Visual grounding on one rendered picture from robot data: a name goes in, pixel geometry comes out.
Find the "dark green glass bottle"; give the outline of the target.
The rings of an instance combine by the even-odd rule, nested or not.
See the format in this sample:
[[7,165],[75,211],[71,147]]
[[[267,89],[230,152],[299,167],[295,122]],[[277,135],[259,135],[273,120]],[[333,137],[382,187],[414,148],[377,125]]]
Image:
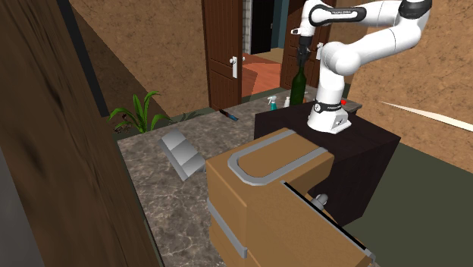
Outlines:
[[303,103],[305,96],[306,76],[304,73],[305,62],[299,62],[299,70],[296,76],[293,78],[291,92],[290,92],[290,105],[299,105]]

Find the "grey flat block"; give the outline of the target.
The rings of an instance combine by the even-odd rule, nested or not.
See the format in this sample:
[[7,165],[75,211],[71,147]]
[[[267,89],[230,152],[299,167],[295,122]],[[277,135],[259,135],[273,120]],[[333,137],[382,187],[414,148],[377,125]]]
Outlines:
[[362,104],[347,99],[342,107],[348,113],[355,114],[362,107]]

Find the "dark robot stand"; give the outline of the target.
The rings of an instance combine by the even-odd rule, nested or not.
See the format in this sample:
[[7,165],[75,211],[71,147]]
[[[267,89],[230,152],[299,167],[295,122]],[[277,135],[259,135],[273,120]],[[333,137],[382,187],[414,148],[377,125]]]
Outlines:
[[283,127],[322,146],[334,155],[330,175],[306,193],[328,195],[325,209],[340,226],[363,216],[399,142],[400,137],[350,113],[352,123],[337,133],[322,133],[307,125],[313,104],[281,108],[255,116],[254,138]]

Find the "grey stepped block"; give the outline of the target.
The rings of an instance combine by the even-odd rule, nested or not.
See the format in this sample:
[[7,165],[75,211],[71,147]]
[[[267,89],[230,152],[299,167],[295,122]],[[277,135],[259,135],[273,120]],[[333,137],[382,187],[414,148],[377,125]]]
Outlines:
[[206,173],[205,159],[177,128],[164,135],[158,145],[182,181],[196,172]]

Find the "green leafy plant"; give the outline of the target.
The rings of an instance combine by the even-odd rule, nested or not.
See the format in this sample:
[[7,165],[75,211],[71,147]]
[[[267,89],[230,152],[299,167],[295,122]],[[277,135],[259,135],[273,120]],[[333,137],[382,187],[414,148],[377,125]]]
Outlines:
[[160,120],[168,120],[172,121],[167,115],[156,114],[154,115],[150,127],[148,127],[148,111],[149,111],[149,102],[150,99],[155,96],[159,95],[158,91],[151,91],[147,93],[144,100],[143,105],[136,94],[133,95],[133,106],[135,109],[135,113],[132,113],[126,108],[116,108],[111,112],[108,116],[107,121],[110,121],[116,114],[121,113],[122,115],[127,115],[130,117],[131,121],[122,121],[121,123],[115,126],[116,129],[122,126],[134,126],[141,134],[144,134],[148,131],[154,130],[156,124]]

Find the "brown box with grey trim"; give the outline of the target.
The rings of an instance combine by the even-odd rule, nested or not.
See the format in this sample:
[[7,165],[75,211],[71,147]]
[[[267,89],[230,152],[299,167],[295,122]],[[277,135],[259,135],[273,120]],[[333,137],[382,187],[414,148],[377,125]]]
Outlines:
[[309,189],[334,156],[282,128],[206,162],[209,237],[227,267],[374,267]]

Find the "dark wooden cabinet panel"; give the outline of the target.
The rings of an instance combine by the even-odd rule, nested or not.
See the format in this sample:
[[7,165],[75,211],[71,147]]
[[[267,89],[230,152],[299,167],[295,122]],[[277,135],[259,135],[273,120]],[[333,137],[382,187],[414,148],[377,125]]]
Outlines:
[[45,267],[160,267],[70,0],[0,0],[0,149]]

